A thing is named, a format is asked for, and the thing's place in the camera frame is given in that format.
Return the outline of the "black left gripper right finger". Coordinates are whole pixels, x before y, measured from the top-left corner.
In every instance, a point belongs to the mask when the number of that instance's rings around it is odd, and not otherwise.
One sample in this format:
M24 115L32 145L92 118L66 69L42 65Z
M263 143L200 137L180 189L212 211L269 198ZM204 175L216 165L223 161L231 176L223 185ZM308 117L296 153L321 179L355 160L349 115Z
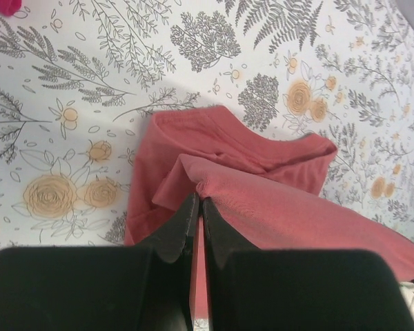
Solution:
M203 202L211 330L414 330L391 269L367 250L261 250Z

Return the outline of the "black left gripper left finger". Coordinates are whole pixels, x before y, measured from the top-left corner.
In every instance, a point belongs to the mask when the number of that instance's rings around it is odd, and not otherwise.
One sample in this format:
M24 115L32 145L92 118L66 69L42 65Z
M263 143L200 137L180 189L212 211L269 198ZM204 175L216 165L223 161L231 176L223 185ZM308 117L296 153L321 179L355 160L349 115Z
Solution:
M133 246L0 250L0 330L192 330L199 197Z

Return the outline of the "dusty rose t shirt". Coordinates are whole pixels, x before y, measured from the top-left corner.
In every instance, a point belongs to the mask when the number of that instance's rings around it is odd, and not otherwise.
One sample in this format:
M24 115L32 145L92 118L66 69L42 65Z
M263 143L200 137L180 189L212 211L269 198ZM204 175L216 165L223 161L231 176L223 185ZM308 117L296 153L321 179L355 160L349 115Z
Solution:
M263 138L224 106L157 112L135 155L124 242L145 239L197 193L258 248L377 253L414 318L414 243L319 195L336 154L318 134Z

